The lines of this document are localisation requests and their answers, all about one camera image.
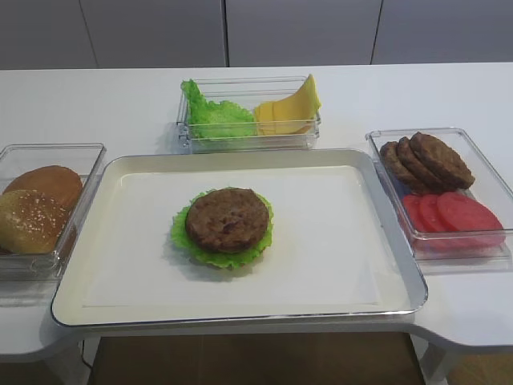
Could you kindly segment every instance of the sesame seed bun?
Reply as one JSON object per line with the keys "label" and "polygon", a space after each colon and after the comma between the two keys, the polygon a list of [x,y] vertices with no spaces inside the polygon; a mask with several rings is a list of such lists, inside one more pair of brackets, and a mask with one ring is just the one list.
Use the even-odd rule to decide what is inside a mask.
{"label": "sesame seed bun", "polygon": [[72,210],[82,192],[82,181],[79,174],[67,167],[46,166],[20,175],[10,182],[4,193],[16,190],[37,190]]}
{"label": "sesame seed bun", "polygon": [[16,190],[0,196],[0,247],[12,253],[49,253],[70,212],[40,192]]}

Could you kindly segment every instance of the white cabinet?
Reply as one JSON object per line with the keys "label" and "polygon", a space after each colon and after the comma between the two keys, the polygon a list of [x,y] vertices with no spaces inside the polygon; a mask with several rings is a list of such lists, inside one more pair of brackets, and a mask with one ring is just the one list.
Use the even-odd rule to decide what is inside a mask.
{"label": "white cabinet", "polygon": [[0,69],[94,67],[79,0],[0,1]]}
{"label": "white cabinet", "polygon": [[81,0],[102,67],[224,67],[221,0]]}
{"label": "white cabinet", "polygon": [[373,63],[513,61],[512,0],[383,0]]}
{"label": "white cabinet", "polygon": [[226,0],[230,67],[370,64],[381,0]]}

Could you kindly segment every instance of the burger patty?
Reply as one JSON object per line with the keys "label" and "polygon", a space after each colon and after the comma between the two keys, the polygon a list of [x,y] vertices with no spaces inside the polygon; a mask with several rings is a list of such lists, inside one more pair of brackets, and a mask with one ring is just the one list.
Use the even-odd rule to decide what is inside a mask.
{"label": "burger patty", "polygon": [[404,167],[397,154],[398,142],[387,142],[379,150],[382,162],[402,183],[406,184],[413,193],[424,195],[430,189],[422,183],[408,168]]}
{"label": "burger patty", "polygon": [[454,188],[444,185],[444,183],[433,174],[414,154],[410,147],[410,140],[403,136],[398,144],[398,159],[402,165],[421,180],[433,193],[444,193],[453,191]]}
{"label": "burger patty", "polygon": [[239,253],[256,245],[269,225],[269,211],[250,189],[224,188],[198,198],[185,220],[187,235],[212,252]]}
{"label": "burger patty", "polygon": [[445,185],[467,189],[474,183],[475,178],[459,154],[440,139],[417,132],[411,137],[410,147]]}

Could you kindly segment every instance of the food container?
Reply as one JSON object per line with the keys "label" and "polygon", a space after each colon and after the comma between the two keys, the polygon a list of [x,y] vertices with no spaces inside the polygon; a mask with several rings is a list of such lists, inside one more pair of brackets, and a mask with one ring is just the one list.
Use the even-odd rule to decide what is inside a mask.
{"label": "food container", "polygon": [[[436,136],[461,156],[472,171],[475,182],[468,190],[460,193],[488,207],[501,222],[503,230],[424,233],[414,228],[402,203],[402,198],[409,194],[410,190],[383,166],[379,150],[386,142],[399,141],[403,136],[410,138],[419,131]],[[458,128],[377,131],[367,134],[366,139],[370,143],[374,164],[383,187],[390,197],[399,223],[421,266],[423,263],[433,268],[433,271],[511,268],[513,194],[465,131]],[[504,242],[500,245],[482,246],[490,237],[503,237]],[[444,270],[437,269],[442,265],[445,266]]]}
{"label": "food container", "polygon": [[77,172],[83,191],[50,253],[0,255],[0,280],[56,279],[73,249],[103,171],[102,144],[12,144],[0,152],[0,192],[16,177],[36,168],[59,165]]}
{"label": "food container", "polygon": [[[275,77],[251,79],[210,79],[195,80],[198,88],[208,101],[229,100],[252,110],[259,104],[286,98],[296,92],[306,77]],[[321,117],[317,113],[311,120],[290,120],[265,123],[233,124],[189,124],[188,100],[182,92],[176,127],[180,145],[186,152],[236,152],[273,149],[313,148],[319,137]],[[291,135],[263,136],[270,128],[294,126],[300,133]],[[200,131],[205,128],[219,132],[217,137],[202,138]],[[250,136],[233,136],[233,130],[252,129]]]}

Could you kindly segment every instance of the white table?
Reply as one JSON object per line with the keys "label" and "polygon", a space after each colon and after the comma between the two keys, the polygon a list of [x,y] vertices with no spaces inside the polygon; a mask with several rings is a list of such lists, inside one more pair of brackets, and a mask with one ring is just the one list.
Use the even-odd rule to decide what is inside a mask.
{"label": "white table", "polygon": [[[182,79],[307,75],[323,103],[318,148],[366,149],[364,135],[398,128],[464,128],[513,185],[513,63],[360,67],[0,71],[0,146],[102,142],[107,160],[173,150]],[[390,322],[211,326],[105,334],[401,330],[458,353],[513,351],[512,273],[426,278],[429,299]],[[0,359],[44,359],[84,337],[53,323],[45,306],[0,308]]]}

